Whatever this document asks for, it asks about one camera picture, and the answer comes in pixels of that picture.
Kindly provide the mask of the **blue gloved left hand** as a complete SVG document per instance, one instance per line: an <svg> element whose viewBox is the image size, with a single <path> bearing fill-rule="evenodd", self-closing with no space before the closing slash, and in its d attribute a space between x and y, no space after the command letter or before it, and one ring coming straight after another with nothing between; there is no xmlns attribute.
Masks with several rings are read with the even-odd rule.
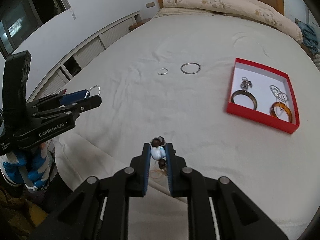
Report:
<svg viewBox="0 0 320 240"><path fill-rule="evenodd" d="M52 156L44 142L30 158L14 152L1 156L1 173L9 185L24 185L28 191L36 192L46 186L52 163Z"/></svg>

